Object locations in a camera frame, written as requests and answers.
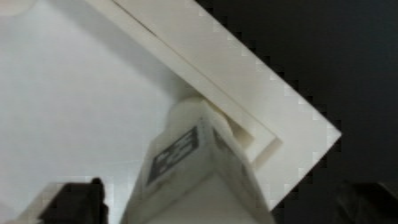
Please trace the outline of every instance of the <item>dark background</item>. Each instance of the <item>dark background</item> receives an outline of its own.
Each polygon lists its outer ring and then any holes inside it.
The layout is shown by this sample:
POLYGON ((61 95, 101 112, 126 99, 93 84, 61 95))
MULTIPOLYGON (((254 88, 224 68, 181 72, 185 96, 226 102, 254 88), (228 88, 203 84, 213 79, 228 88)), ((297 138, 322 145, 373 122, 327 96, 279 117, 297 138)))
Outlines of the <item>dark background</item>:
POLYGON ((398 0, 197 2, 343 132, 274 209, 325 224, 341 181, 398 181, 398 0))

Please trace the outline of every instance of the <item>black object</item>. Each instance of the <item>black object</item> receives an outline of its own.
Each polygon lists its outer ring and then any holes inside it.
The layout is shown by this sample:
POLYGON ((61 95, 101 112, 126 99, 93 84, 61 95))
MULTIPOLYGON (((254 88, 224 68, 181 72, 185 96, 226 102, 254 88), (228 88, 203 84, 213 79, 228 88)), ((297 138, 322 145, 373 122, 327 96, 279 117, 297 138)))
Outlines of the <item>black object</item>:
POLYGON ((398 223, 398 198, 386 183, 345 183, 340 187, 334 224, 398 223))
POLYGON ((109 207, 100 178, 91 183, 68 183, 41 214, 45 224, 107 224, 109 207))

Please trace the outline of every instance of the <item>white wall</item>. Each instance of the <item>white wall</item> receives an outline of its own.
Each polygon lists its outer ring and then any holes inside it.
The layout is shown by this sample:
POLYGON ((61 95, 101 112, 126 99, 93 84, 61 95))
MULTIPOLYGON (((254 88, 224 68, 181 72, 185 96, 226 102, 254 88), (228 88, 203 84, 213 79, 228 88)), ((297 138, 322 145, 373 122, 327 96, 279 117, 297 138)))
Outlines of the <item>white wall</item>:
POLYGON ((82 0, 0 18, 0 223, 50 182, 107 183, 117 223, 187 83, 82 0))

